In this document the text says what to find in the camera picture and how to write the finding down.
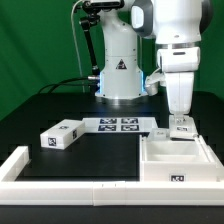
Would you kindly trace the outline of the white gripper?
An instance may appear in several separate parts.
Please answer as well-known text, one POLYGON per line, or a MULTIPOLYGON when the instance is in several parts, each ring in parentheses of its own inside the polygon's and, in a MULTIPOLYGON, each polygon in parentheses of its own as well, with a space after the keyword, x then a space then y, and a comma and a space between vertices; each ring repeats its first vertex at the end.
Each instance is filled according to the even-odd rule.
POLYGON ((157 64, 165 75, 169 111, 176 115, 177 123, 183 123, 191 108, 200 48, 159 49, 157 64))

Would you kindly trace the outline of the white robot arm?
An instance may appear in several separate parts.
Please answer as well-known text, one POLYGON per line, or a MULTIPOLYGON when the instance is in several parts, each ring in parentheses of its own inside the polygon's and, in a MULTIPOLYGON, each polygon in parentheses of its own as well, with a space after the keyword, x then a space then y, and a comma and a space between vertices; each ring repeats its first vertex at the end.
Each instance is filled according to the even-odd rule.
POLYGON ((191 108, 194 73, 200 64, 201 34, 213 14, 211 0, 117 0, 131 14, 118 18, 116 9, 100 12, 105 66, 96 95, 107 100, 134 100, 166 87, 168 107, 176 119, 191 108), (137 39, 155 41, 157 70, 145 77, 137 62, 137 39))

